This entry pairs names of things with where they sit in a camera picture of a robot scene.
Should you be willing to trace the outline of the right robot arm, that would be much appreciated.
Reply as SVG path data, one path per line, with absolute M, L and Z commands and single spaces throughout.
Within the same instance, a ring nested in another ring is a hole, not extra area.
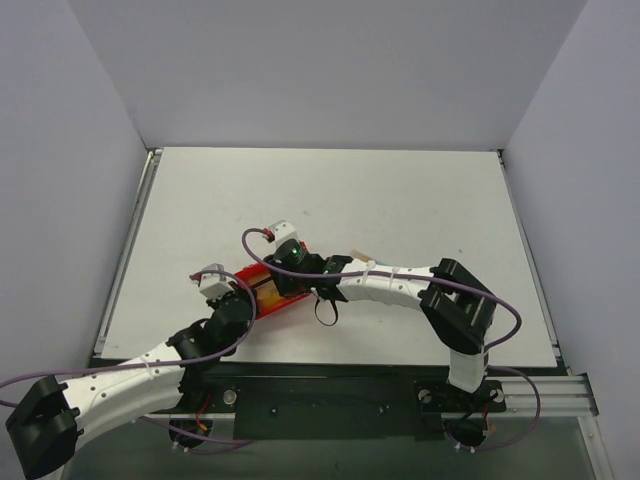
M 468 409 L 482 398 L 488 362 L 485 338 L 496 304 L 486 298 L 490 291 L 459 262 L 445 258 L 434 267 L 413 269 L 348 255 L 323 258 L 295 239 L 281 242 L 264 261 L 283 297 L 311 293 L 332 306 L 371 301 L 423 313 L 450 352 L 449 402 Z

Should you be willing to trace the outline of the red plastic bin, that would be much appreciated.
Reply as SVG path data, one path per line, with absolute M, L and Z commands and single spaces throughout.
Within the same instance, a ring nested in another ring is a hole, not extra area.
M 257 306 L 257 319 L 271 315 L 310 296 L 302 289 L 281 294 L 272 278 L 272 272 L 260 263 L 246 266 L 235 275 L 251 288 Z

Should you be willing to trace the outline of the beige leather card holder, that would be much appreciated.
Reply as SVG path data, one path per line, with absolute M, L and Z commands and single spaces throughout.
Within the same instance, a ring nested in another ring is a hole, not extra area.
M 349 255 L 351 257 L 353 257 L 354 259 L 362 261 L 362 262 L 364 262 L 366 264 L 372 263 L 372 264 L 375 264 L 376 266 L 388 266 L 388 263 L 384 263 L 381 260 L 379 260 L 379 259 L 377 259 L 377 258 L 375 258 L 375 257 L 373 257 L 371 255 L 368 255 L 366 253 L 363 253 L 363 252 L 355 250 L 355 249 L 352 249 L 350 251 Z

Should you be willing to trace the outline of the gold card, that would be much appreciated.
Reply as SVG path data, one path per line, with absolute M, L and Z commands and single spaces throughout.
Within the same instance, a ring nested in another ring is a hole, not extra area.
M 285 301 L 271 280 L 256 284 L 253 289 L 261 311 L 277 309 Z

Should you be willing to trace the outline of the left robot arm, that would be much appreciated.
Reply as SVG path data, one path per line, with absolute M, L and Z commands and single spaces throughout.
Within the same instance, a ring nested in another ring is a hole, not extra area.
M 49 373 L 14 406 L 5 426 L 28 479 L 67 463 L 96 437 L 156 411 L 192 412 L 206 388 L 200 377 L 235 352 L 257 315 L 253 294 L 232 291 L 213 313 L 129 361 L 80 373 Z

